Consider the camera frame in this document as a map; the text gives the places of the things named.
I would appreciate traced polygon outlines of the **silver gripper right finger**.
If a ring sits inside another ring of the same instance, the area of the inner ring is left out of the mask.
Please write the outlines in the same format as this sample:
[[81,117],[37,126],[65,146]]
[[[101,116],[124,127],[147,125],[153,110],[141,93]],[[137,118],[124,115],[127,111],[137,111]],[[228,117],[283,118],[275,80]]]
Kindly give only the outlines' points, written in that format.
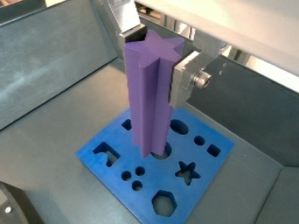
[[172,83],[170,90],[170,105],[178,109],[190,99],[194,88],[206,88],[211,75],[206,66],[223,54],[228,44],[203,31],[196,30],[190,52],[172,68]]

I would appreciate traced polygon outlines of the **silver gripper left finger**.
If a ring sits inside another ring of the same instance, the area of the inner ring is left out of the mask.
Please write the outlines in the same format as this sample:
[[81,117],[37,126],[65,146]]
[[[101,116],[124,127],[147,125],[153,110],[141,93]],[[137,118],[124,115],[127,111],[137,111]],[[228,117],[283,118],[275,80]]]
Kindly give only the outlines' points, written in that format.
[[125,43],[145,39],[147,26],[140,22],[135,0],[104,0],[104,5],[116,27],[116,42],[123,53]]

